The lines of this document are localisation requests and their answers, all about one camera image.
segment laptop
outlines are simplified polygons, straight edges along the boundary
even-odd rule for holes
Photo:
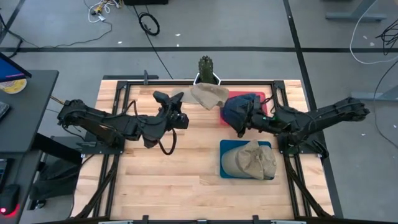
[[[23,78],[31,78],[32,75],[9,59],[4,54],[0,53],[0,83]]]

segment cable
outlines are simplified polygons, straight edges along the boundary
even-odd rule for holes
[[[148,38],[148,41],[149,41],[149,43],[150,43],[150,46],[152,46],[152,49],[154,50],[154,52],[155,52],[157,58],[159,59],[159,61],[162,63],[162,65],[163,65],[164,69],[166,70],[167,74],[169,75],[169,77],[170,77],[171,79],[174,79],[173,76],[171,75],[171,73],[169,72],[169,70],[167,69],[166,65],[163,63],[163,60],[160,58],[160,56],[159,56],[159,54],[157,53],[157,51],[156,51],[156,49],[155,49],[155,47],[154,47],[152,41],[151,41],[150,38],[149,38],[149,35],[158,35],[158,34],[160,33],[160,25],[159,25],[159,23],[157,22],[156,18],[155,18],[153,15],[149,14],[148,6],[146,6],[147,12],[148,12],[148,13],[142,12],[142,13],[139,14],[138,11],[137,11],[137,9],[136,9],[136,7],[133,6],[133,8],[134,8],[134,10],[135,10],[135,12],[136,12],[136,14],[137,14],[138,22],[139,22],[139,24],[140,24],[142,30],[145,32],[145,35],[146,35],[147,38]],[[144,23],[142,22],[142,18],[145,17],[145,16],[149,16],[149,17],[155,22],[155,24],[156,24],[156,26],[157,26],[157,32],[151,32],[150,29],[147,27],[147,25],[144,24]]]
[[[138,120],[139,122],[143,123],[143,124],[158,125],[158,124],[160,124],[161,122],[163,122],[164,120],[166,120],[166,116],[164,116],[162,120],[160,120],[160,121],[158,121],[158,122],[156,122],[156,123],[148,123],[148,122],[146,122],[146,121],[140,119],[140,117],[139,117],[139,115],[138,115],[138,112],[137,112],[137,106],[136,106],[137,104],[136,104],[136,101],[135,101],[135,100],[132,100],[132,101],[130,102],[129,106],[127,107],[127,110],[128,110],[128,108],[129,108],[132,104],[134,105],[134,114],[136,115],[137,120]],[[170,107],[167,108],[166,114],[168,114],[169,111],[170,111]]]
[[[376,116],[376,93],[377,90],[379,89],[380,83],[383,81],[384,77],[386,77],[386,75],[390,72],[390,70],[392,68],[394,68],[394,66],[398,63],[398,60],[396,62],[394,62],[394,64],[391,65],[391,67],[385,72],[385,74],[381,77],[381,79],[379,80],[379,83],[376,86],[376,89],[374,90],[373,93],[373,108],[374,108],[374,123],[376,125],[376,129],[379,132],[379,134],[387,141],[389,141],[393,146],[395,146],[398,149],[398,145],[396,143],[394,143],[393,141],[391,141],[389,138],[387,138],[380,130],[379,125],[377,124],[377,116]]]
[[[398,40],[398,29],[396,29],[396,26],[398,26],[398,19],[393,22],[389,27],[387,27],[382,34],[377,36],[376,38],[380,38],[383,41],[383,54],[387,55],[390,53],[390,50],[393,48],[393,46],[396,44]],[[395,31],[395,34],[388,34],[390,31]]]
[[[352,46],[353,46],[353,41],[354,41],[354,36],[355,36],[356,28],[358,27],[358,24],[359,24],[359,22],[361,21],[361,19],[365,16],[366,13],[368,13],[368,11],[370,10],[370,8],[372,8],[372,6],[373,6],[376,2],[377,2],[377,1],[375,1],[373,4],[371,4],[371,5],[369,6],[369,8],[364,12],[364,14],[358,19],[358,22],[356,23],[355,28],[354,28],[353,36],[351,37],[351,42],[349,43],[349,51],[351,52],[351,55],[353,55],[354,59],[355,59],[357,62],[362,63],[362,64],[364,64],[364,65],[373,65],[373,64],[382,63],[382,62],[391,62],[391,61],[393,61],[393,60],[395,60],[395,59],[398,59],[398,56],[396,56],[396,57],[394,57],[394,58],[392,58],[392,59],[389,59],[389,60],[381,60],[381,61],[377,61],[377,62],[363,62],[363,61],[359,60],[358,58],[356,58],[355,55],[354,55]]]
[[[55,111],[55,110],[51,110],[51,109],[48,109],[48,108],[46,108],[45,110],[48,110],[48,111],[51,111],[51,112],[54,112],[54,113],[59,114],[59,112],[58,112],[58,111]]]
[[[78,135],[78,134],[75,134],[75,133],[69,131],[69,130],[65,127],[65,125],[62,125],[62,129],[65,130],[67,133],[72,134],[72,135],[74,135],[74,136],[77,136],[77,137],[81,138],[81,140],[85,141],[85,139],[83,138],[83,136],[80,136],[80,135]]]
[[[13,35],[14,37],[17,37],[17,38],[20,40],[20,43],[18,44],[18,46],[17,46],[17,48],[16,48],[16,51],[12,54],[12,57],[15,56],[16,53],[18,53],[18,51],[19,51],[19,49],[20,49],[20,47],[21,47],[21,44],[22,44],[22,43],[21,43],[21,40],[22,40],[23,42],[27,43],[27,44],[30,44],[30,45],[33,45],[34,47],[37,47],[38,49],[42,49],[42,48],[57,48],[57,47],[61,47],[61,46],[69,47],[69,46],[72,46],[72,45],[75,45],[75,44],[86,44],[86,43],[89,43],[89,42],[91,42],[91,41],[99,40],[100,38],[102,38],[102,37],[105,36],[106,34],[112,32],[112,30],[113,30],[112,23],[107,22],[107,21],[103,21],[104,23],[109,24],[111,27],[110,27],[109,31],[105,32],[104,34],[102,34],[101,36],[99,36],[99,37],[97,37],[97,38],[95,38],[95,39],[90,39],[90,40],[86,40],[86,41],[78,41],[78,42],[74,42],[74,43],[71,43],[71,44],[59,44],[59,45],[56,45],[56,46],[47,45],[47,46],[44,46],[44,47],[39,47],[38,45],[35,45],[35,44],[33,44],[32,42],[26,41],[26,40],[25,40],[23,37],[21,37],[20,35],[15,34],[15,33],[12,32],[11,30],[9,30],[9,28],[6,26],[6,24],[5,24],[4,20],[3,20],[3,18],[1,17],[1,15],[0,15],[0,21],[1,21],[2,25],[4,26],[4,29],[6,29],[8,33],[10,33],[11,35]]]
[[[58,45],[56,45],[56,46],[49,46],[49,45],[48,45],[48,46],[39,47],[39,48],[40,48],[40,49],[42,49],[42,48],[57,48],[57,47],[61,47],[61,46],[70,47],[70,46],[75,45],[75,44],[86,44],[86,43],[89,43],[89,42],[91,42],[91,41],[99,40],[99,39],[101,39],[103,36],[105,36],[106,34],[112,32],[112,30],[113,30],[113,25],[112,25],[112,23],[107,22],[107,21],[103,21],[103,22],[106,23],[106,24],[109,24],[109,25],[111,26],[111,28],[110,28],[108,31],[106,31],[105,33],[103,33],[101,36],[99,36],[99,37],[97,37],[97,38],[95,38],[95,39],[90,39],[90,40],[85,40],[85,41],[78,41],[78,42],[74,42],[74,43],[71,43],[71,44],[58,44]]]
[[[260,104],[263,105],[264,103],[268,103],[270,102],[270,100],[272,100],[274,98],[274,95],[271,95],[268,98],[265,98]]]
[[[55,102],[57,102],[57,103],[59,103],[59,104],[61,104],[61,105],[63,105],[65,103],[62,100],[59,100],[57,97],[52,96],[52,95],[50,96],[50,99],[55,101]]]
[[[173,144],[172,144],[172,148],[170,149],[169,152],[167,152],[167,151],[164,149],[163,144],[161,143],[160,139],[157,140],[157,142],[159,143],[160,149],[162,150],[162,152],[163,152],[166,156],[169,156],[169,155],[173,154],[174,149],[175,149],[175,145],[177,144],[177,133],[175,133],[174,128],[172,128],[172,131],[173,131]]]
[[[92,154],[91,156],[87,157],[87,159],[84,160],[83,163],[81,163],[80,168],[82,168],[83,165],[84,165],[87,161],[89,161],[93,156],[94,156],[94,154]],[[76,189],[73,191],[73,195],[72,195],[72,206],[71,206],[71,208],[70,208],[69,215],[67,216],[66,219],[68,219],[68,218],[72,215],[73,208],[75,207],[75,192],[76,192]]]
[[[111,12],[111,8],[109,8],[109,6],[115,6],[115,4],[113,4],[111,1],[106,1],[106,2],[105,2],[105,0],[101,0],[99,3],[94,4],[94,5],[92,5],[92,6],[88,6],[85,0],[84,0],[83,2],[85,3],[85,5],[86,5],[87,8],[88,8],[88,22],[90,22],[90,23],[95,23],[95,22],[101,21],[101,19],[97,19],[96,21],[92,21],[92,20],[90,19],[91,13],[94,11],[93,8],[94,8],[95,6],[100,5],[102,8],[105,9],[105,12],[106,12],[107,14],[109,14],[109,13]]]

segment red mat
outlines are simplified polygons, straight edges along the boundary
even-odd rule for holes
[[[266,94],[265,94],[265,93],[263,93],[263,92],[255,92],[255,91],[229,91],[228,99],[229,99],[229,98],[232,98],[232,97],[235,97],[235,96],[241,96],[241,95],[245,95],[245,94],[249,94],[249,93],[254,93],[254,94],[256,94],[257,96],[260,96],[260,101],[263,101],[263,100],[266,99]],[[266,104],[263,104],[262,109],[263,109],[263,110],[266,112],[266,114],[267,114],[267,105],[266,105]],[[223,120],[223,118],[221,117],[221,111],[220,111],[220,124],[222,124],[222,125],[228,125],[228,123],[225,122],[225,121]]]

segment concrete floor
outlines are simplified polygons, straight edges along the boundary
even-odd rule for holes
[[[18,2],[0,2],[0,13],[6,20]],[[327,21],[324,16],[327,11],[350,11],[359,2],[290,0],[301,47],[347,48],[355,23]],[[176,47],[177,44],[180,47],[294,47],[282,1],[170,0],[168,5],[149,6],[149,9],[161,26],[160,35],[152,38],[156,47]],[[138,10],[143,11],[144,7],[138,7]],[[386,13],[388,19],[360,24],[354,47],[381,47],[381,41],[374,37],[397,19],[398,6],[393,0],[383,0],[376,3],[372,11]],[[112,7],[105,17],[113,23],[112,33],[95,42],[74,45],[81,48],[79,52],[19,53],[14,60],[27,70],[59,70],[53,94],[62,99],[80,98],[89,106],[95,104],[103,75],[140,75],[146,69],[161,79],[169,78],[153,52],[106,52],[110,47],[123,49],[150,45],[136,16],[125,7],[120,10]],[[83,1],[61,0],[26,1],[11,27],[39,46],[87,40],[108,29],[107,24],[87,21]],[[16,44],[17,40],[7,35],[0,47]],[[92,47],[107,49],[88,52]],[[198,59],[210,55],[215,62],[215,72],[221,78],[302,79],[295,52],[173,50],[159,55],[174,78],[193,77]],[[396,55],[361,53],[357,57],[372,62]],[[304,53],[303,56],[318,107],[346,98],[351,91],[374,91],[378,80],[391,65],[362,65],[349,53]],[[381,90],[398,85],[397,72],[398,67],[391,70]],[[374,111],[373,104],[367,104]],[[52,102],[49,108],[60,109]],[[381,130],[394,139],[398,134],[395,128],[398,126],[398,106],[396,103],[376,103],[376,109]],[[53,112],[46,112],[40,132],[48,136],[68,136],[56,125],[55,116]],[[328,128],[325,137],[344,217],[398,222],[398,149],[377,133],[374,114],[361,123],[341,123]],[[64,219],[70,206],[71,197],[54,198],[41,210],[24,212],[21,223]]]

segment blue mat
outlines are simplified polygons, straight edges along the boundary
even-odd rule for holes
[[[227,179],[230,179],[230,178],[235,178],[235,179],[254,179],[252,177],[250,177],[250,178],[242,178],[242,177],[233,177],[231,175],[228,175],[224,171],[223,166],[221,165],[221,158],[223,157],[224,153],[226,153],[229,150],[234,149],[236,147],[243,146],[243,145],[245,145],[245,144],[247,144],[249,142],[250,141],[246,141],[246,140],[221,140],[220,141],[220,176],[222,178],[227,178]],[[269,146],[270,148],[272,148],[270,142],[258,141],[258,143],[259,143],[260,146]]]

